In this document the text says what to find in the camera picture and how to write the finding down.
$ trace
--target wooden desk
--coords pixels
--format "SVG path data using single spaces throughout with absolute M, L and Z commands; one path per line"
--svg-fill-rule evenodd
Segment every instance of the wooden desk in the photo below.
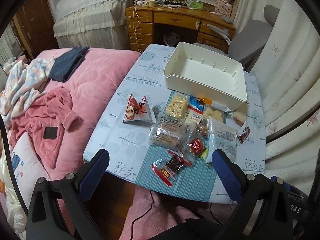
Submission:
M 185 27 L 198 31 L 198 43 L 206 44 L 223 52 L 228 52 L 227 42 L 217 33 L 212 31 L 207 24 L 212 24 L 223 30 L 227 30 L 232 39 L 235 31 L 233 24 L 226 23 L 220 16 L 213 15 L 208 11 L 190 10 L 179 8 L 138 7 L 136 12 L 133 7 L 125 10 L 127 20 L 127 30 L 130 38 L 131 50 L 144 51 L 147 46 L 154 43 L 154 23 L 168 24 Z

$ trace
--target white plastic storage box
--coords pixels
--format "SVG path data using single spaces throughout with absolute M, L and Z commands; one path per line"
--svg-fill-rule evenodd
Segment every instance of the white plastic storage box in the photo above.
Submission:
M 242 65 L 217 52 L 180 42 L 164 68 L 167 88 L 209 98 L 235 110 L 247 100 Z

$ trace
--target floral blanket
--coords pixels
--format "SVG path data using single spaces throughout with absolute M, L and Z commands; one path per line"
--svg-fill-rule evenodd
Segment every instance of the floral blanket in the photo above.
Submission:
M 39 90 L 53 64 L 54 58 L 49 61 L 36 58 L 29 65 L 19 61 L 10 70 L 0 98 L 0 114 L 6 127 L 11 126 L 12 118 L 24 114 L 32 102 L 44 94 Z

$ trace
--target metal screw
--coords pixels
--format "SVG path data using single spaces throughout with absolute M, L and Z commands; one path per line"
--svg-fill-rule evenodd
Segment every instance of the metal screw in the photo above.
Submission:
M 277 178 L 277 182 L 279 183 L 279 184 L 283 184 L 283 179 L 281 179 L 281 178 Z
M 254 176 L 252 174 L 247 174 L 247 179 L 248 180 L 254 180 Z
M 72 172 L 66 175 L 66 179 L 73 179 L 74 177 L 75 177 L 75 174 Z
M 44 182 L 44 177 L 41 177 L 37 180 L 37 183 L 41 184 L 42 182 Z

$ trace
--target desk drawer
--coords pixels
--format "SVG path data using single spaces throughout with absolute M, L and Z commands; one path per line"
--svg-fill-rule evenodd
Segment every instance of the desk drawer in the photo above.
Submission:
M 162 23 L 199 30 L 200 18 L 178 13 L 154 12 L 154 23 Z
M 137 43 L 149 45 L 153 42 L 153 36 L 151 34 L 137 33 L 136 37 L 138 39 Z M 134 37 L 134 33 L 129 33 L 129 39 L 130 39 L 130 43 L 136 42 L 135 37 Z
M 207 24 L 211 24 L 211 25 L 214 25 L 222 30 L 228 30 L 228 33 L 230 34 L 229 38 L 232 39 L 233 37 L 233 33 L 234 33 L 234 30 L 228 28 L 228 27 L 225 27 L 223 25 L 220 25 L 220 24 L 217 24 L 217 23 L 214 23 L 214 22 L 210 22 L 210 21 L 207 21 L 207 20 L 202 20 L 201 22 L 201 27 L 200 27 L 200 32 L 202 33 L 206 33 L 206 34 L 209 34 L 209 35 L 212 35 L 212 36 L 215 36 L 217 38 L 220 38 L 220 39 L 223 39 L 219 34 L 217 34 L 216 32 L 212 31 L 208 26 Z
M 228 53 L 228 43 L 223 39 L 219 39 L 208 34 L 199 33 L 197 42 L 220 49 L 224 53 Z
M 152 12 L 151 11 L 143 11 L 137 10 L 137 14 L 139 16 L 139 22 L 152 22 Z M 138 22 L 138 16 L 135 11 L 126 11 L 125 18 L 127 22 Z
M 148 45 L 138 44 L 138 47 L 139 47 L 139 50 L 140 50 L 141 52 L 143 52 L 143 51 L 148 47 Z M 138 47 L 137 47 L 137 44 L 135 44 L 135 43 L 130 43 L 130 48 L 131 48 L 131 50 L 138 51 Z
M 138 23 L 138 22 L 128 22 L 127 29 L 129 33 L 134 33 L 136 28 L 137 33 L 143 34 L 152 34 L 153 33 L 153 24 L 152 23 Z

